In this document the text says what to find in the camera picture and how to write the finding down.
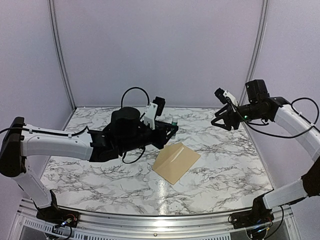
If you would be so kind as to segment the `brown kraft paper envelope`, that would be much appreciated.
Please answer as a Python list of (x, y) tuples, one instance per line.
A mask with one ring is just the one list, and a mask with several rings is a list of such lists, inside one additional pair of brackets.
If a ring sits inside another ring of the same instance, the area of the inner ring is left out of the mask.
[(159, 152), (152, 170), (174, 185), (200, 157), (199, 153), (182, 142), (165, 145)]

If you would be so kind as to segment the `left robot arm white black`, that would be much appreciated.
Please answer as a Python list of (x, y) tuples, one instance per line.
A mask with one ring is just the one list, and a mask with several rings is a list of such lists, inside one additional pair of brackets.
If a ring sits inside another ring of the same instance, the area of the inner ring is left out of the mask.
[(156, 120), (154, 126), (138, 121), (130, 126), (108, 124), (103, 130), (85, 127), (79, 132), (38, 128), (16, 117), (3, 130), (0, 149), (0, 173), (13, 179), (33, 200), (38, 212), (53, 223), (63, 219), (55, 194), (34, 175), (27, 163), (29, 156), (76, 158), (105, 163), (124, 157), (127, 152), (152, 145), (161, 150), (178, 131), (177, 125)]

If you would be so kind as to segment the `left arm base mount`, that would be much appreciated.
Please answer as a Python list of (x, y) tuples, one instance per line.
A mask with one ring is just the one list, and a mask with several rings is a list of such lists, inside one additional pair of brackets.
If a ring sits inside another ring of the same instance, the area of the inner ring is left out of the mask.
[(52, 190), (49, 191), (51, 204), (45, 208), (39, 208), (34, 204), (37, 214), (36, 218), (58, 225), (59, 227), (76, 228), (79, 222), (80, 213), (78, 211), (58, 207), (56, 195)]

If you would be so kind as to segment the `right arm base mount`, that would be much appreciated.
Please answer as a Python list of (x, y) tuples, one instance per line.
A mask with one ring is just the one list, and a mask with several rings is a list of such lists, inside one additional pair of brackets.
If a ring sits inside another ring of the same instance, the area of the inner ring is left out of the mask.
[(234, 229), (241, 229), (271, 223), (274, 219), (272, 211), (267, 211), (261, 215), (254, 215), (248, 210), (232, 213), (228, 217), (228, 222), (233, 225)]

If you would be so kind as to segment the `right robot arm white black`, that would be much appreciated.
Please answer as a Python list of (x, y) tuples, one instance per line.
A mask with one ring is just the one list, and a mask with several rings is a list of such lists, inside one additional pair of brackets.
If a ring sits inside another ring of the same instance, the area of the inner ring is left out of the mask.
[(311, 168), (298, 180), (276, 190), (260, 195), (253, 200), (247, 219), (258, 224), (275, 207), (296, 204), (306, 198), (320, 194), (320, 132), (315, 124), (307, 120), (283, 97), (252, 99), (239, 105), (232, 94), (225, 91), (218, 99), (223, 108), (215, 113), (211, 125), (227, 131), (237, 130), (241, 122), (246, 125), (252, 120), (271, 121), (289, 135), (282, 139), (295, 139), (313, 161)]

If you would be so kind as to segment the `white green glue stick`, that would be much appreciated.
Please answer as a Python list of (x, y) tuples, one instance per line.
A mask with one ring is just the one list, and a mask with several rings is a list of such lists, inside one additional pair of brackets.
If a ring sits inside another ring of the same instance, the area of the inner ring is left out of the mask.
[[(173, 126), (177, 126), (177, 125), (178, 125), (178, 119), (175, 118), (175, 117), (173, 117), (171, 124), (172, 124)], [(173, 140), (174, 140), (175, 138), (176, 138), (176, 134), (174, 134), (174, 135), (172, 136), (172, 139), (173, 139)]]

